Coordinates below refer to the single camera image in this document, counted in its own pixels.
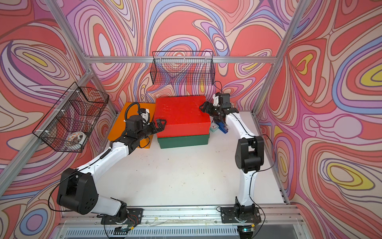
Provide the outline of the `red shoebox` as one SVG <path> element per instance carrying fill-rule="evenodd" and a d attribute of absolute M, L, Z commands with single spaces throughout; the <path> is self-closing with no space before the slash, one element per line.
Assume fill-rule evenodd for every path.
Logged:
<path fill-rule="evenodd" d="M 164 97 L 156 100 L 154 119 L 166 120 L 165 129 L 158 138 L 207 135 L 211 120 L 200 110 L 205 96 Z"/>

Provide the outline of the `orange shoebox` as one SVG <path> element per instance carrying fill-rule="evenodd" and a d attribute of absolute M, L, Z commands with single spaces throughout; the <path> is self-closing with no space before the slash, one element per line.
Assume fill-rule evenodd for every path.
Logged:
<path fill-rule="evenodd" d="M 120 114 L 118 115 L 116 122 L 112 126 L 110 133 L 108 135 L 109 141 L 114 141 L 118 139 L 122 132 L 125 130 L 125 112 L 127 108 L 132 104 L 132 102 L 127 102 L 122 108 Z M 140 103 L 140 107 L 147 109 L 150 113 L 150 120 L 153 120 L 156 104 L 155 103 Z M 149 136 L 149 138 L 143 139 L 140 142 L 140 146 L 145 149 L 149 149 L 152 143 L 153 136 Z"/>

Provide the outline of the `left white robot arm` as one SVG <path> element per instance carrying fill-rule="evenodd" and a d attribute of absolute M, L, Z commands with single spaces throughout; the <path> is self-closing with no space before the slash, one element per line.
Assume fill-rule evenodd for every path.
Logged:
<path fill-rule="evenodd" d="M 78 168 L 66 169 L 60 179 L 57 204 L 81 215 L 88 213 L 125 217 L 124 202 L 99 195 L 96 183 L 120 160 L 140 147 L 143 139 L 164 131 L 167 121 L 148 122 L 143 116 L 134 115 L 125 120 L 125 130 L 110 142 L 103 153 Z"/>

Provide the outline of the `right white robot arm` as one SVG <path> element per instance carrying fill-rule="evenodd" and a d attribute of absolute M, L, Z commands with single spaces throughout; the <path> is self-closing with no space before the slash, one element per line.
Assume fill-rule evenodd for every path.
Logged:
<path fill-rule="evenodd" d="M 204 102 L 200 110 L 209 114 L 220 129 L 233 129 L 237 133 L 235 163 L 240 170 L 239 195 L 235 198 L 232 213 L 227 209 L 220 211 L 243 222 L 249 215 L 257 214 L 253 193 L 257 174 L 264 164 L 264 139 L 246 126 L 239 111 L 230 102 L 229 93 L 214 94 L 213 102 Z"/>

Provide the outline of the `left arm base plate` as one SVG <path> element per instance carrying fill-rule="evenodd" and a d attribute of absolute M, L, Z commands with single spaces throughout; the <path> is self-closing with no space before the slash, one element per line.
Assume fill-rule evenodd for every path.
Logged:
<path fill-rule="evenodd" d="M 104 226 L 132 228 L 141 224 L 143 211 L 143 208 L 123 208 L 116 216 L 100 215 L 99 217 Z"/>

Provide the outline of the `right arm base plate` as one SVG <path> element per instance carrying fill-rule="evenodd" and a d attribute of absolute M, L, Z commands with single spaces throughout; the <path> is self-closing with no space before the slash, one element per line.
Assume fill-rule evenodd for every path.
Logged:
<path fill-rule="evenodd" d="M 251 223 L 257 225 L 262 222 L 259 208 L 254 205 L 244 207 L 217 207 L 216 210 L 220 213 L 221 221 L 224 224 Z"/>

